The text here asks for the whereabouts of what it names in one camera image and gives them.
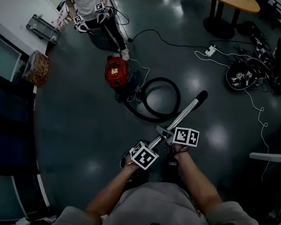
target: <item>vacuum hose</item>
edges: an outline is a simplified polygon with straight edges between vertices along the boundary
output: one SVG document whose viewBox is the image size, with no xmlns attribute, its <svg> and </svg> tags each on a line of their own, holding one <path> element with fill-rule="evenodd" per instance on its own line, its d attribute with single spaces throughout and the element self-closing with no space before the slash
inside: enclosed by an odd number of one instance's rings
<svg viewBox="0 0 281 225">
<path fill-rule="evenodd" d="M 163 81 L 163 82 L 167 82 L 169 83 L 175 90 L 176 92 L 176 104 L 175 104 L 175 107 L 173 109 L 173 111 L 171 113 L 160 113 L 160 112 L 156 112 L 154 111 L 147 103 L 147 94 L 146 94 L 146 90 L 148 88 L 149 85 L 151 85 L 152 83 L 154 82 L 158 82 L 158 81 Z M 170 79 L 168 78 L 164 78 L 164 77 L 157 77 L 157 78 L 153 78 L 151 79 L 150 81 L 148 81 L 141 89 L 141 92 L 140 92 L 140 97 L 142 99 L 142 102 L 145 106 L 145 108 L 151 113 L 153 114 L 154 116 L 158 117 L 158 118 L 150 118 L 150 117 L 147 117 L 141 113 L 139 113 L 138 111 L 136 111 L 131 105 L 129 102 L 127 102 L 127 98 L 126 97 L 123 97 L 122 100 L 125 104 L 125 106 L 137 117 L 139 117 L 140 119 L 143 119 L 145 121 L 149 121 L 149 122 L 164 122 L 164 121 L 167 121 L 171 118 L 175 118 L 177 117 L 180 112 L 177 112 L 178 111 L 178 108 L 180 106 L 180 100 L 181 100 L 181 95 L 180 95 L 180 91 L 179 91 L 179 88 L 177 87 L 177 85 Z M 206 91 L 202 91 L 197 97 L 196 99 L 198 99 L 199 103 L 196 105 L 196 107 L 194 109 L 197 109 L 203 102 L 204 100 L 207 98 L 207 92 Z"/>
</svg>

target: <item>sticker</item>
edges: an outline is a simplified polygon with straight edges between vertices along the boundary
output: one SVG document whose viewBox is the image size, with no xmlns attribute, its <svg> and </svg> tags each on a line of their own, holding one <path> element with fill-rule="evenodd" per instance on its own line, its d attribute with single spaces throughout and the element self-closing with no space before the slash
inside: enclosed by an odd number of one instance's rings
<svg viewBox="0 0 281 225">
<path fill-rule="evenodd" d="M 84 19 L 79 15 L 77 17 L 74 18 L 74 23 L 78 24 L 81 23 Z"/>
<path fill-rule="evenodd" d="M 97 3 L 96 7 L 95 7 L 95 12 L 98 10 L 102 10 L 103 8 L 105 8 L 104 3 L 102 3 L 102 2 Z"/>
<path fill-rule="evenodd" d="M 144 170 L 148 169 L 159 156 L 148 148 L 143 142 L 139 142 L 130 149 L 131 160 Z"/>
<path fill-rule="evenodd" d="M 113 69 L 111 70 L 111 74 L 115 74 L 115 73 L 118 73 L 118 69 L 117 69 L 117 68 L 113 68 Z"/>
<path fill-rule="evenodd" d="M 175 130 L 173 143 L 197 147 L 199 134 L 199 131 L 190 128 L 177 127 Z"/>
</svg>

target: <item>epoxy floor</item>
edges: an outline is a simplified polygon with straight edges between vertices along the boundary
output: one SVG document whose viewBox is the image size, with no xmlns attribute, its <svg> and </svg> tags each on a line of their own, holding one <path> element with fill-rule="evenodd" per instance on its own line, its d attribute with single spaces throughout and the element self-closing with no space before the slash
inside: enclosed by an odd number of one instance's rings
<svg viewBox="0 0 281 225">
<path fill-rule="evenodd" d="M 218 40 L 202 24 L 209 15 L 211 0 L 116 0 L 116 3 L 130 18 L 125 28 L 131 38 L 142 30 L 155 29 L 175 44 L 210 46 L 209 40 Z M 225 6 L 223 18 L 230 22 L 233 13 L 234 9 Z M 258 15 L 246 12 L 241 12 L 238 23 L 248 19 L 257 24 L 274 49 L 281 30 L 271 30 L 269 23 Z M 233 40 L 250 42 L 237 31 Z M 236 52 L 233 49 L 236 43 L 216 44 L 226 53 Z M 166 77 L 176 83 L 181 93 L 180 111 L 202 90 L 208 91 L 208 99 L 181 126 L 200 131 L 198 147 L 189 150 L 191 156 L 216 187 L 224 183 L 229 188 L 244 171 L 250 152 L 266 152 L 260 137 L 258 111 L 252 107 L 249 96 L 227 89 L 226 67 L 194 55 L 196 50 L 204 53 L 204 48 L 169 46 L 151 31 L 139 35 L 128 46 L 131 58 L 151 69 L 148 80 Z M 241 44 L 241 48 L 253 50 L 252 45 Z M 68 25 L 50 54 L 48 81 L 37 91 L 37 160 L 49 201 L 58 209 L 69 205 L 85 209 L 119 172 L 123 152 L 139 140 L 151 141 L 157 135 L 155 124 L 136 118 L 115 101 L 114 91 L 103 78 L 110 54 L 97 49 L 87 35 Z M 229 65 L 225 56 L 218 53 L 212 59 Z M 260 119 L 269 124 L 263 131 L 266 140 L 281 126 L 281 96 L 275 97 L 271 88 L 268 92 L 254 90 L 250 94 L 258 108 L 265 108 Z M 162 89 L 152 92 L 148 102 L 156 111 L 169 112 L 174 99 L 169 89 Z M 133 104 L 146 113 L 142 103 Z M 268 145 L 271 151 L 274 144 Z M 159 146 L 161 158 L 154 164 L 151 180 L 160 179 L 164 148 L 163 144 Z M 258 179 L 266 162 L 260 164 Z"/>
</svg>

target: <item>round table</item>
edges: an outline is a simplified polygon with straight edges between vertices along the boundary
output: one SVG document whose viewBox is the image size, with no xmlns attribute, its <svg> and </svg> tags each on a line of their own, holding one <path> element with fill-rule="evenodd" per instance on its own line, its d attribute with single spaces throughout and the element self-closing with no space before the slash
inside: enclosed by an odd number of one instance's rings
<svg viewBox="0 0 281 225">
<path fill-rule="evenodd" d="M 216 16 L 215 6 L 218 1 L 218 7 Z M 234 16 L 231 24 L 222 19 L 222 12 L 224 4 L 227 4 L 235 8 Z M 212 0 L 209 17 L 205 18 L 203 25 L 205 29 L 210 32 L 212 35 L 223 38 L 230 39 L 234 37 L 234 28 L 240 13 L 240 10 L 246 11 L 249 13 L 257 13 L 260 11 L 260 6 L 255 0 Z"/>
</svg>

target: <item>extension cord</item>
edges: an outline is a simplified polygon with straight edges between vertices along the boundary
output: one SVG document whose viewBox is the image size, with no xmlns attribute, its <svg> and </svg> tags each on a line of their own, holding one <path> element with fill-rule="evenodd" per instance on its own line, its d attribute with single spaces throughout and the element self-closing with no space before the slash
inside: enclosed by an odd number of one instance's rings
<svg viewBox="0 0 281 225">
<path fill-rule="evenodd" d="M 214 45 L 211 45 L 206 51 L 205 51 L 205 54 L 208 56 L 208 57 L 211 57 L 212 54 L 214 54 L 216 52 L 216 47 Z"/>
</svg>

